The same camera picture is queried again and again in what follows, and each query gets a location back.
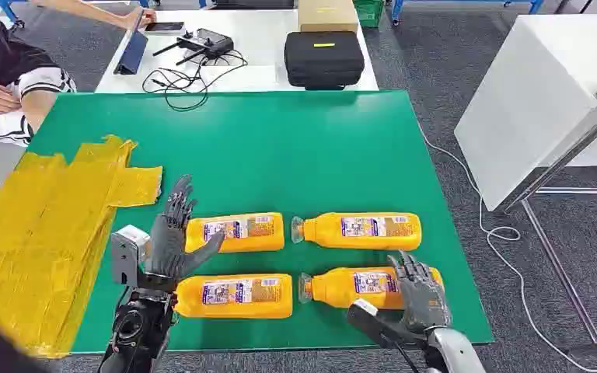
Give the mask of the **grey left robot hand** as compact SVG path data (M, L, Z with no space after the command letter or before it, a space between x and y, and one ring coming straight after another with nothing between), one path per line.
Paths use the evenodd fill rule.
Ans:
M193 252L186 252L187 225L196 200L191 176L181 176L169 192L164 210L155 217L151 231L151 254L141 277L141 288L172 293L202 263L220 250L225 233L217 231Z

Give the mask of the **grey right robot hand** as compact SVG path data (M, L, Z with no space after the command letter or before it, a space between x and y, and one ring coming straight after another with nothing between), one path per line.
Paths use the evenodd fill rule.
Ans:
M390 336L406 342L426 341L435 329L450 326L452 314L444 288L430 267L404 251L386 259L396 274L403 311L399 319L385 321Z

